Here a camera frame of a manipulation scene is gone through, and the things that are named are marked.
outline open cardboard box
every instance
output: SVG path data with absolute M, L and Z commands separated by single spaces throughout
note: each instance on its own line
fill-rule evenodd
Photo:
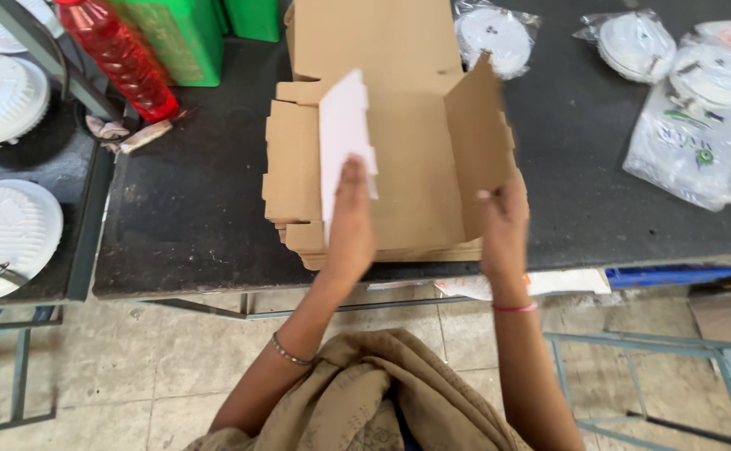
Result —
M 505 183 L 514 146 L 487 58 L 462 71 L 449 2 L 295 0 L 285 22 L 296 81 L 277 84 L 271 103 L 263 199 L 287 247 L 323 265 L 318 103 L 360 68 L 377 261 L 479 260 L 476 192 Z

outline person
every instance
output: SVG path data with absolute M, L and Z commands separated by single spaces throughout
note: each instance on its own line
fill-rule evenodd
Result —
M 584 449 L 523 282 L 529 210 L 520 174 L 480 192 L 481 272 L 493 290 L 506 421 L 419 339 L 353 332 L 318 348 L 370 268 L 377 238 L 363 161 L 336 192 L 324 269 L 189 451 Z

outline green container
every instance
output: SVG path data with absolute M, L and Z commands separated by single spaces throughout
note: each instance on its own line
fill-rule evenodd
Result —
M 215 0 L 111 0 L 179 86 L 218 86 L 223 38 Z
M 224 0 L 231 30 L 240 38 L 278 43 L 279 0 Z
M 226 17 L 226 8 L 223 7 L 223 0 L 211 0 L 212 10 L 215 12 L 215 18 L 218 19 L 220 26 L 220 34 L 226 35 L 229 32 L 229 19 Z

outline beige shawl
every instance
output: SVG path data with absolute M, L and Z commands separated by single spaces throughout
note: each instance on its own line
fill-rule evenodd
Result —
M 424 451 L 530 448 L 496 410 L 407 331 L 339 334 L 273 409 L 260 435 L 226 428 L 186 451 L 403 450 L 393 385 Z

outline bangle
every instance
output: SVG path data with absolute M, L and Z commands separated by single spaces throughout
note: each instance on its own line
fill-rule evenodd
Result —
M 496 312 L 531 312 L 532 310 L 535 310 L 538 308 L 538 304 L 531 304 L 527 307 L 499 307 L 499 306 L 493 306 L 493 309 Z
M 278 341 L 276 341 L 276 332 L 274 332 L 273 335 L 271 335 L 271 344 L 273 345 L 273 347 L 276 348 L 276 350 L 285 359 L 290 360 L 290 362 L 292 362 L 294 364 L 297 364 L 297 365 L 311 365 L 312 364 L 312 360 L 300 360 L 300 359 L 297 359 L 296 357 L 293 357 L 292 355 L 290 355 L 289 352 L 285 351 L 284 348 L 282 347 L 282 345 Z

